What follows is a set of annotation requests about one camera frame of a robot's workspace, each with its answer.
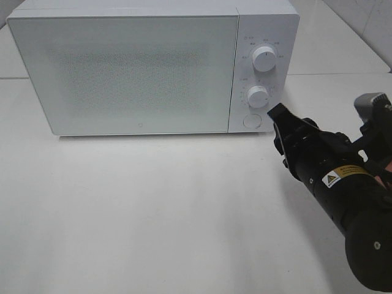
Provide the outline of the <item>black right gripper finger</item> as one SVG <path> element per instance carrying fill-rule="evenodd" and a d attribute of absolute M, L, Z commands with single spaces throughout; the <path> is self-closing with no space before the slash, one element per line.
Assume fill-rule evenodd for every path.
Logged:
<path fill-rule="evenodd" d="M 269 110 L 267 115 L 273 122 L 273 130 L 298 130 L 305 126 L 305 122 L 282 103 Z"/>

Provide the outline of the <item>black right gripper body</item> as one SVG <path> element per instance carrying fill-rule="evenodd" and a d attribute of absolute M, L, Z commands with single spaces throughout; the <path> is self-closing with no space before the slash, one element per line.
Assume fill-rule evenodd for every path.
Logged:
<path fill-rule="evenodd" d="M 291 175 L 314 196 L 358 195 L 372 176 L 342 133 L 320 130 L 311 119 L 275 117 L 274 145 Z"/>

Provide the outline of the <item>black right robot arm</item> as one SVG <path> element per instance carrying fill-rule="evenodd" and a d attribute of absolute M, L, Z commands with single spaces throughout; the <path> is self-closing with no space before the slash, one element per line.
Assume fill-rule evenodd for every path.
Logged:
<path fill-rule="evenodd" d="M 268 112 L 284 165 L 345 238 L 350 269 L 365 287 L 391 291 L 391 192 L 364 166 L 349 138 L 322 131 L 283 104 Z"/>

